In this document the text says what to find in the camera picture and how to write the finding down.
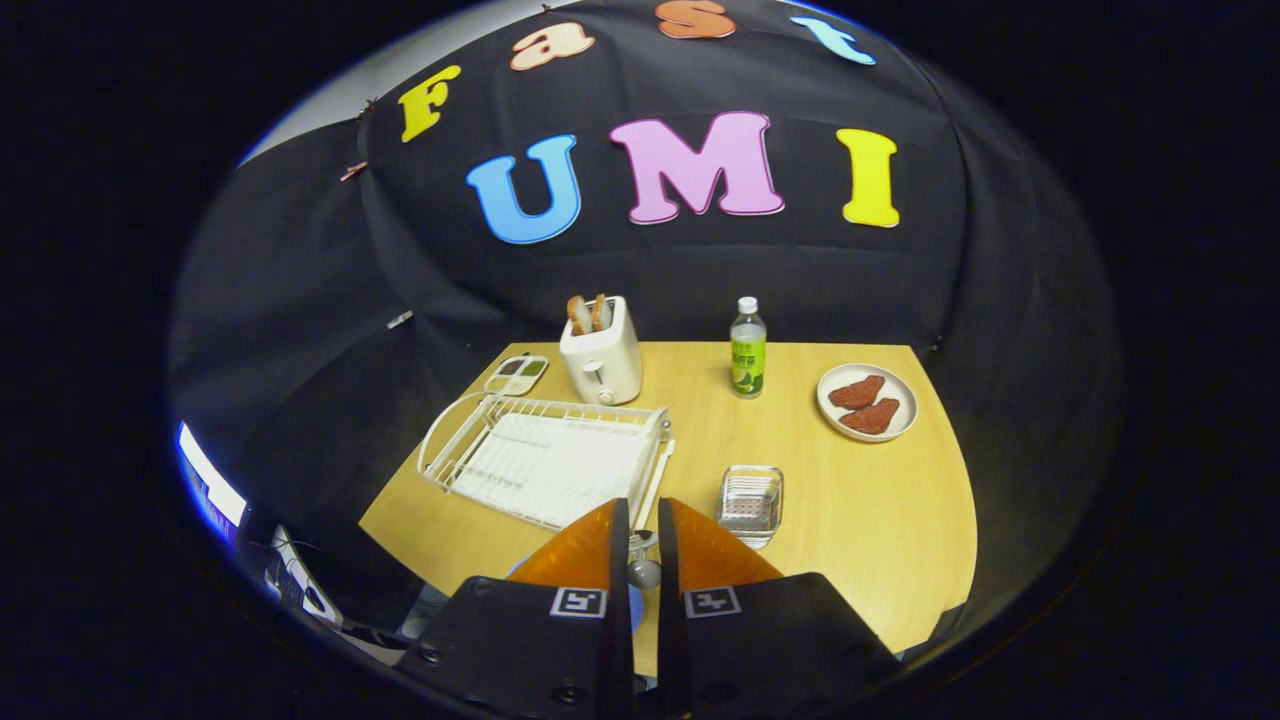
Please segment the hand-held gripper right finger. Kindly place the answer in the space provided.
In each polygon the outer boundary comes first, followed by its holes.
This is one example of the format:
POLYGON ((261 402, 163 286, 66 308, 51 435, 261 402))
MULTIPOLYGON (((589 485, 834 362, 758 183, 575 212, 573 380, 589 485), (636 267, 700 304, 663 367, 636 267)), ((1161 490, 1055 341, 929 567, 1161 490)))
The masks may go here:
POLYGON ((831 719, 901 667, 815 571, 763 578, 733 537, 673 498, 659 502, 657 701, 669 719, 831 719))

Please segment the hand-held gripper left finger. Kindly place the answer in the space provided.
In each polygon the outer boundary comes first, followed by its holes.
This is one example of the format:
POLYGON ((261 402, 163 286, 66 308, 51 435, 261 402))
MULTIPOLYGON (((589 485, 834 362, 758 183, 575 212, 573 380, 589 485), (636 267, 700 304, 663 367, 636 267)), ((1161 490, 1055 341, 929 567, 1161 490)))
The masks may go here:
POLYGON ((588 582, 465 580, 397 678, 463 719, 636 717, 627 520, 625 498, 579 519, 588 582))

